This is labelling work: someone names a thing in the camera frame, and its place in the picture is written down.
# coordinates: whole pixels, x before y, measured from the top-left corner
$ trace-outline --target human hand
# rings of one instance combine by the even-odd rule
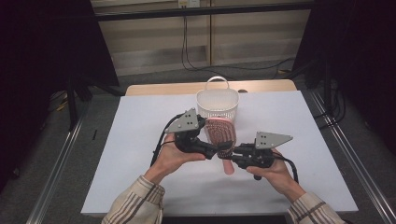
[[[172,174],[182,164],[188,161],[204,161],[201,153],[185,153],[175,146],[175,135],[169,133],[163,140],[164,144],[160,155],[154,164],[146,171],[144,177],[155,184],[160,184],[164,177]]]
[[[285,195],[292,203],[305,194],[303,188],[291,177],[285,162],[282,160],[275,160],[269,168],[249,166],[247,171],[253,175],[266,178],[277,192]]]

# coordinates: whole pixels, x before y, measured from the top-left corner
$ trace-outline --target cable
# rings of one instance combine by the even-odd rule
[[[323,126],[319,127],[320,130],[325,129],[325,128],[328,128],[328,127],[331,127],[331,126],[333,126],[333,125],[335,125],[335,124],[340,123],[340,122],[344,119],[344,117],[346,116],[346,113],[347,113],[347,104],[346,104],[345,96],[344,96],[343,93],[341,93],[341,97],[342,97],[342,99],[343,99],[343,112],[342,112],[341,118],[338,119],[337,117],[338,117],[339,115],[337,115],[336,117],[333,118],[332,121],[330,121],[330,122],[327,123],[326,125],[323,125]]]
[[[297,76],[299,76],[300,74],[303,73],[303,71],[305,71],[305,69],[308,69],[314,65],[316,65],[318,63],[318,59],[312,60],[311,62],[307,63],[306,65],[303,65],[299,68],[297,68],[296,70],[292,71],[287,77],[285,77],[285,79],[294,79]]]
[[[163,144],[165,143],[169,143],[169,142],[165,142],[163,144],[161,144],[161,142],[163,141],[163,136],[165,135],[165,130],[169,127],[169,125],[172,124],[173,121],[175,121],[176,119],[179,119],[183,114],[178,114],[176,116],[174,116],[171,120],[169,120],[169,122],[166,124],[166,126],[163,128],[163,132],[161,133],[161,137],[160,140],[158,141],[157,147],[155,148],[155,150],[152,152],[154,155],[152,156],[151,159],[151,164],[150,167],[154,164],[154,162],[157,160],[158,155],[160,154],[160,150],[161,147],[163,146]]]
[[[334,115],[334,111],[336,110],[336,114],[335,114],[335,117],[336,118],[338,118],[338,116],[340,115],[340,113],[341,113],[341,107],[340,107],[340,102],[339,102],[339,100],[338,100],[338,92],[339,92],[339,90],[340,89],[338,89],[337,88],[337,90],[335,91],[335,95],[334,95],[334,100],[333,100],[333,104],[334,104],[334,106],[332,106],[332,114]]]
[[[188,53],[188,43],[187,43],[187,18],[184,17],[184,35],[183,35],[183,47],[182,47],[182,51],[181,51],[181,62],[183,64],[183,67],[187,70],[187,71],[192,71],[192,72],[197,72],[197,71],[207,71],[207,72],[212,72],[218,75],[221,75],[223,77],[227,77],[224,74],[220,73],[220,72],[216,72],[213,70],[208,70],[209,68],[232,68],[232,69],[241,69],[241,70],[250,70],[250,71],[259,71],[259,70],[265,70],[265,69],[270,69],[273,67],[279,67],[282,63],[294,60],[294,57],[290,57],[287,58],[279,63],[270,65],[270,66],[266,66],[266,67],[259,67],[259,68],[246,68],[246,67],[239,67],[239,66],[231,66],[231,65],[214,65],[214,66],[205,66],[205,67],[201,67],[201,68],[197,68],[194,65],[192,65],[192,63],[190,62],[189,59],[189,53]],[[191,68],[186,67],[186,65],[184,64],[184,54],[186,54],[186,60],[187,63],[190,65]]]
[[[274,152],[273,151],[273,154],[275,154],[276,156],[274,156],[274,158],[276,159],[276,160],[281,160],[281,161],[286,161],[289,165],[290,165],[290,167],[291,167],[291,171],[293,172],[293,179],[294,179],[294,181],[295,182],[299,182],[299,180],[298,180],[298,175],[297,175],[297,168],[296,168],[296,166],[294,165],[294,162],[292,162],[291,160],[289,160],[289,159],[286,159],[284,156],[282,156],[282,154],[280,154],[280,153],[277,153],[277,152]]]
[[[342,32],[342,33],[341,33],[341,39],[338,41],[338,43],[335,44],[336,46],[335,46],[335,48],[334,48],[334,54],[331,55],[330,60],[332,60],[332,58],[334,57],[335,53],[338,52],[338,50],[339,50],[340,47],[342,46],[343,41],[345,40],[345,38],[346,38],[346,36],[347,36],[347,31],[348,31],[348,29],[349,29],[349,25],[350,25],[350,23],[351,23],[352,17],[353,17],[353,15],[354,15],[354,13],[355,13],[356,5],[357,5],[357,0],[354,0],[353,5],[352,5],[352,7],[351,7],[350,14],[348,15],[348,19],[347,19],[347,22],[346,22],[346,26],[345,26],[344,31],[340,31],[340,30],[341,30],[341,27],[339,27],[338,30],[336,31],[337,34],[339,34],[339,33]],[[333,118],[334,118],[334,121],[331,121],[331,122],[329,122],[327,125],[324,125],[324,126],[319,127],[320,130],[321,130],[321,129],[324,129],[324,128],[326,128],[326,127],[331,127],[331,126],[333,126],[334,124],[339,123],[339,122],[345,117],[345,114],[346,114],[346,112],[347,112],[346,105],[345,105],[345,101],[343,102],[343,103],[344,103],[344,110],[341,111],[341,106],[339,105],[339,102],[338,102],[338,91],[339,91],[339,88],[337,87],[337,89],[336,89],[336,94],[335,94],[335,96],[334,96],[334,104],[336,104],[336,105],[335,105],[335,106],[334,106],[334,105],[332,106],[332,111],[325,111],[324,113],[322,113],[322,114],[320,114],[320,115],[314,116],[314,119],[317,119],[317,118],[320,118],[320,117],[322,117],[322,116],[333,115],[334,110],[337,109],[337,114],[333,117]]]
[[[338,111],[337,112],[337,116],[340,113],[339,101],[338,101],[338,97],[337,97],[338,92],[339,92],[339,88],[332,89],[332,91],[335,91],[335,94],[333,96],[333,102],[332,102],[332,110],[331,111],[325,111],[325,112],[323,112],[323,113],[321,113],[319,115],[315,115],[315,116],[313,116],[314,119],[319,119],[319,118],[321,118],[323,116],[326,116],[326,115],[331,115],[332,116],[334,114],[335,110]]]
[[[165,145],[165,144],[168,144],[168,143],[174,143],[175,142],[175,140],[173,140],[173,141],[167,141],[167,142],[164,142],[164,143],[162,143],[161,144],[161,147],[163,147],[163,145]]]

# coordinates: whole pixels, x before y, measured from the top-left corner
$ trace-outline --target white basket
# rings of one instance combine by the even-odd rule
[[[227,89],[207,88],[207,84],[215,79],[221,79],[227,83]],[[230,89],[227,79],[224,77],[212,77],[205,85],[205,89],[197,92],[198,113],[204,118],[227,118],[234,121],[236,109],[239,103],[239,93]]]

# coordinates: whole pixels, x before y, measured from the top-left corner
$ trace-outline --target white tabletop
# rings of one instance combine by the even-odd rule
[[[165,124],[192,107],[196,107],[195,94],[122,97],[81,213],[104,216],[116,197],[149,168]],[[237,145],[252,143],[257,131],[293,136],[277,149],[295,163],[303,188],[337,212],[358,210],[299,91],[240,94],[235,129]],[[206,141],[204,131],[199,137]],[[286,213],[290,203],[268,181],[256,181],[234,167],[233,175],[224,174],[217,156],[183,165],[162,182],[164,215]]]

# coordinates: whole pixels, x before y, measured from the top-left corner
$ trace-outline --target plaid shirt sleeve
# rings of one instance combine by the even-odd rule
[[[142,175],[111,205],[102,224],[160,224],[163,220],[165,190]]]
[[[294,223],[345,223],[314,193],[306,193],[300,197],[291,205],[288,212]]]

